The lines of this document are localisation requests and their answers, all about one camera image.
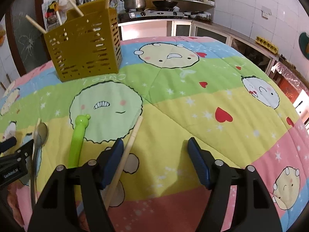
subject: green stripe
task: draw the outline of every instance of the green stripe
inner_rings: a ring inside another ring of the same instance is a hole
[[[236,66],[242,67],[241,70],[236,69]],[[181,73],[186,70],[192,70],[195,73],[181,77]],[[257,66],[238,56],[225,59],[205,58],[184,69],[159,69],[149,64],[125,66],[119,74],[95,76],[44,87],[37,93],[18,100],[11,106],[9,113],[0,117],[0,132],[5,131],[10,121],[16,121],[17,129],[20,130],[34,126],[38,118],[48,122],[53,118],[68,116],[75,95],[83,88],[99,82],[120,81],[146,98],[145,105],[148,101],[156,104],[183,96],[238,88],[243,86],[241,76],[252,75],[266,81],[270,80]],[[208,85],[203,88],[199,82],[207,82]]]

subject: stainless steel pot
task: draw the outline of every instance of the stainless steel pot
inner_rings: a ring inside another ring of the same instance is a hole
[[[120,0],[124,2],[125,10],[144,9],[146,8],[146,0]]]

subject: metal screw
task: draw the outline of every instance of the metal screw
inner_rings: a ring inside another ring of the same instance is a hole
[[[60,172],[60,171],[64,170],[64,166],[63,165],[59,165],[59,166],[56,167],[56,170],[58,172]]]
[[[94,166],[96,164],[96,160],[95,159],[91,159],[90,161],[88,161],[88,165],[89,166]]]
[[[251,166],[251,165],[249,165],[249,166],[247,167],[247,169],[248,169],[250,172],[254,172],[254,171],[255,171],[255,167],[254,167],[254,166]]]
[[[220,159],[216,159],[214,162],[217,166],[221,167],[223,165],[223,161]]]

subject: blue gripper pad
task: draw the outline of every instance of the blue gripper pad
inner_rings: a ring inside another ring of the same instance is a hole
[[[104,168],[104,176],[102,180],[103,189],[106,188],[109,184],[111,184],[116,169],[120,163],[120,159],[122,157],[124,146],[123,141],[121,139],[117,139],[114,143],[112,149],[114,150],[109,160],[106,163]]]
[[[194,138],[190,138],[188,141],[188,153],[200,180],[200,183],[204,185],[207,189],[210,189],[210,172],[206,165],[202,155],[200,153],[200,147]]]

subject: gas stove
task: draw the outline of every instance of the gas stove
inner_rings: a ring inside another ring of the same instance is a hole
[[[122,13],[118,16],[120,23],[122,23],[145,19],[181,19],[183,18],[183,13],[176,11],[133,11]]]

